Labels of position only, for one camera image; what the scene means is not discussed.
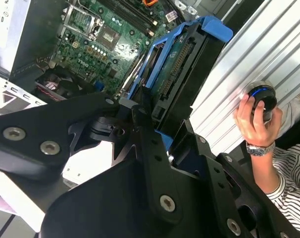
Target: sleeve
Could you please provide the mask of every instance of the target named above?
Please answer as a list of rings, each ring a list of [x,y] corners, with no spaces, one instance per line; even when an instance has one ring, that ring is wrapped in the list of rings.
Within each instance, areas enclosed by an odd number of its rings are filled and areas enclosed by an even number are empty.
[[[274,167],[286,178],[290,178],[300,188],[300,145],[287,151],[276,148],[274,151]]]
[[[290,223],[300,231],[300,188],[280,173],[278,176],[280,180],[278,188],[267,196]]]

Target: wristwatch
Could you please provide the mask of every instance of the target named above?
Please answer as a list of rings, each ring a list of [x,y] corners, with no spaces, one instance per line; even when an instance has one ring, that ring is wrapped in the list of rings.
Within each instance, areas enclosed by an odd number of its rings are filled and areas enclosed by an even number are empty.
[[[254,156],[264,156],[267,153],[271,152],[275,148],[275,142],[273,142],[268,147],[261,147],[256,145],[250,145],[248,142],[246,142],[247,152]]]

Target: knob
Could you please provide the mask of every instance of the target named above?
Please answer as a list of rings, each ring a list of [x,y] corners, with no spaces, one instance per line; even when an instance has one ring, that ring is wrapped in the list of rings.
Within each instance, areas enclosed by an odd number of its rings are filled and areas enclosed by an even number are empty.
[[[246,93],[253,96],[255,99],[252,113],[254,113],[260,101],[264,102],[263,120],[271,120],[272,110],[277,106],[277,98],[275,97],[275,90],[269,82],[257,81],[251,83],[246,88]]]

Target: bolt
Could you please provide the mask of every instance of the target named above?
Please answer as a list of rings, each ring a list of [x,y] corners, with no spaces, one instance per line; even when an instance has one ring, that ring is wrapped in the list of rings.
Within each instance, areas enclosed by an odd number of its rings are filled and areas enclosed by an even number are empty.
[[[230,158],[228,155],[226,155],[226,160],[229,162],[229,163],[231,163],[232,161],[233,161],[233,159],[232,158]]]
[[[200,137],[200,142],[202,142],[202,143],[206,143],[206,140],[203,138],[203,137]]]
[[[287,234],[285,234],[284,232],[281,232],[281,233],[280,233],[280,236],[281,236],[281,238],[289,238],[289,237],[287,236]]]
[[[174,156],[173,155],[169,155],[168,159],[169,159],[169,162],[171,163],[174,160]]]
[[[143,114],[147,114],[146,110],[143,108],[139,108],[139,112],[143,113]]]
[[[12,141],[19,141],[26,137],[26,132],[18,127],[8,127],[3,132],[2,135]]]
[[[108,99],[108,98],[106,98],[106,100],[105,100],[107,103],[109,103],[109,104],[114,104],[114,101],[113,100],[111,100],[111,99]]]
[[[234,233],[236,236],[241,235],[241,230],[237,222],[235,222],[233,219],[227,219],[227,226],[228,228]]]
[[[168,195],[162,195],[160,197],[160,205],[167,212],[173,212],[175,210],[175,203]]]
[[[60,146],[54,141],[45,141],[40,145],[40,150],[46,155],[56,155],[60,152]]]

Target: hand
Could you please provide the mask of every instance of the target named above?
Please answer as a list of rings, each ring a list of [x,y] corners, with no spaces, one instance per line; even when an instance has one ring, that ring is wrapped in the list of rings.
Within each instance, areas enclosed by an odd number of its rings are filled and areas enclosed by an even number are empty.
[[[266,125],[263,122],[264,102],[260,101],[254,111],[252,118],[251,112],[254,105],[254,97],[244,95],[239,108],[234,112],[234,119],[246,142],[251,145],[268,147],[278,136],[282,111],[277,107],[272,110],[272,119]]]

